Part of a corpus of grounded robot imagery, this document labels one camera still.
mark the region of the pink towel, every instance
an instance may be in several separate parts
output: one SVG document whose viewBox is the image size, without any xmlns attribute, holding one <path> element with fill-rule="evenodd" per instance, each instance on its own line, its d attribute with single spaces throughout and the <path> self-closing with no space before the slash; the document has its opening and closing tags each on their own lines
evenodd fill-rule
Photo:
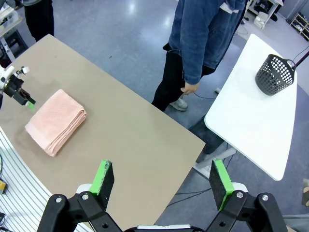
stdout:
<svg viewBox="0 0 309 232">
<path fill-rule="evenodd" d="M 86 115 L 85 109 L 60 89 L 45 102 L 25 128 L 48 155 L 55 156 Z"/>
</svg>

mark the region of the perforated plastic basket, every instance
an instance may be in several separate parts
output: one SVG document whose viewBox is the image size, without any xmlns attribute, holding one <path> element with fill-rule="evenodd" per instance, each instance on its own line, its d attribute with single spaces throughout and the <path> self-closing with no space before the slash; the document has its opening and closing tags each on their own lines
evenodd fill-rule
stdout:
<svg viewBox="0 0 309 232">
<path fill-rule="evenodd" d="M 267 95 L 272 96 L 287 88 L 294 82 L 295 70 L 288 64 L 290 59 L 283 59 L 276 55 L 268 55 L 264 64 L 257 72 L 255 81 L 257 86 Z"/>
</svg>

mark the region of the white tabletop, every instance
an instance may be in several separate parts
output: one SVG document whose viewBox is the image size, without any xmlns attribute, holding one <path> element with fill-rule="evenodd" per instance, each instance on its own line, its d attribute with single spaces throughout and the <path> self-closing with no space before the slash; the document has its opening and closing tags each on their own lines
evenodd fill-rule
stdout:
<svg viewBox="0 0 309 232">
<path fill-rule="evenodd" d="M 281 180 L 294 127 L 297 75 L 291 86 L 276 95 L 264 94 L 255 75 L 269 54 L 278 55 L 252 34 L 205 124 L 273 179 Z"/>
</svg>

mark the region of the screw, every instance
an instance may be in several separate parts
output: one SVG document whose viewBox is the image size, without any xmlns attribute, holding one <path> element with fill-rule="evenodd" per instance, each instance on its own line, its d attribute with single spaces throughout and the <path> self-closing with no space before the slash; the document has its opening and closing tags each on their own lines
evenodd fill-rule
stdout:
<svg viewBox="0 0 309 232">
<path fill-rule="evenodd" d="M 262 199 L 263 199 L 263 201 L 267 201 L 268 200 L 268 196 L 267 195 L 263 195 Z"/>
<path fill-rule="evenodd" d="M 238 192 L 238 193 L 236 194 L 236 196 L 237 196 L 238 198 L 242 198 L 242 197 L 243 197 L 243 194 L 242 194 L 242 192 Z"/>
<path fill-rule="evenodd" d="M 82 199 L 83 199 L 83 200 L 87 200 L 88 197 L 89 197 L 89 196 L 88 196 L 87 194 L 84 194 L 84 195 L 82 196 Z"/>
<path fill-rule="evenodd" d="M 61 197 L 56 198 L 56 202 L 59 203 L 61 201 Z"/>
</svg>

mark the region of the hand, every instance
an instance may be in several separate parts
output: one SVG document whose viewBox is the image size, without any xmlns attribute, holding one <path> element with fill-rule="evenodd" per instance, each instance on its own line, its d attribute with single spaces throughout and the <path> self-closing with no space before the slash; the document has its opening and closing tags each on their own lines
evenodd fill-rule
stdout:
<svg viewBox="0 0 309 232">
<path fill-rule="evenodd" d="M 180 90 L 188 95 L 189 93 L 194 93 L 195 91 L 197 91 L 198 87 L 199 83 L 197 83 L 196 85 L 185 83 L 184 88 L 181 88 Z"/>
</svg>

